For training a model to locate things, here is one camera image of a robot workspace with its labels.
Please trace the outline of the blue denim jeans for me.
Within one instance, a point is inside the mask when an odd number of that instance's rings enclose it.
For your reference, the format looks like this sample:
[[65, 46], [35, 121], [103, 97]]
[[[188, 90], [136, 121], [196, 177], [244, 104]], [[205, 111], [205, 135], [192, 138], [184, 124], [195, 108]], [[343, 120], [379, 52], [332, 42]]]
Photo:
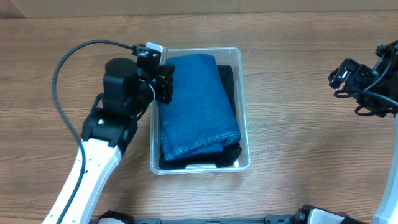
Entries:
[[173, 57], [173, 95], [159, 103], [162, 150], [167, 161], [220, 153], [241, 140], [241, 132], [223, 88], [214, 56]]

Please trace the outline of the black cloth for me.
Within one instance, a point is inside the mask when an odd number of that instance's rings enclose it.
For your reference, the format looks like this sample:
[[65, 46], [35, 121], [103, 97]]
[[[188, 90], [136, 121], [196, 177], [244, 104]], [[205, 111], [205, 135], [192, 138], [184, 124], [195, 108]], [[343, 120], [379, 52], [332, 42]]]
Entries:
[[182, 159], [176, 159], [167, 161], [165, 156], [161, 154], [159, 158], [159, 167], [162, 170], [173, 170], [173, 169], [185, 169], [188, 165], [196, 164], [214, 164], [218, 153], [211, 154], [196, 154], [189, 157], [183, 157]]
[[217, 113], [222, 123], [226, 126], [236, 129], [236, 106], [234, 99], [234, 77], [230, 65], [218, 65], [220, 76], [219, 91], [217, 96]]
[[215, 157], [215, 165], [220, 167], [232, 166], [242, 152], [240, 143], [231, 144], [223, 148], [223, 151]]

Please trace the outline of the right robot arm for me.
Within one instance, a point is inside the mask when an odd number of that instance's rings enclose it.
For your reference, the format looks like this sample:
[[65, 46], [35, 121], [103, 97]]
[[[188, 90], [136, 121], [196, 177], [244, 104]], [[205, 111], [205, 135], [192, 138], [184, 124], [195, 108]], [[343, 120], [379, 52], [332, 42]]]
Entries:
[[393, 140], [387, 161], [385, 186], [371, 223], [397, 223], [397, 41], [377, 45], [378, 58], [373, 67], [352, 58], [329, 74], [329, 86], [335, 98], [352, 98], [357, 116], [392, 118]]

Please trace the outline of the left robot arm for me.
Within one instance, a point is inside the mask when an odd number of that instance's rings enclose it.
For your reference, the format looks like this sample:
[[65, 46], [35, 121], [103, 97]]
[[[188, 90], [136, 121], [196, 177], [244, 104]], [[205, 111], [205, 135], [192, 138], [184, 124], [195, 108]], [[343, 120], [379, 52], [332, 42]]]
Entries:
[[169, 103], [174, 66], [158, 58], [114, 58], [105, 65], [104, 92], [97, 95], [81, 134], [71, 172], [44, 223], [88, 223], [103, 187], [153, 101]]

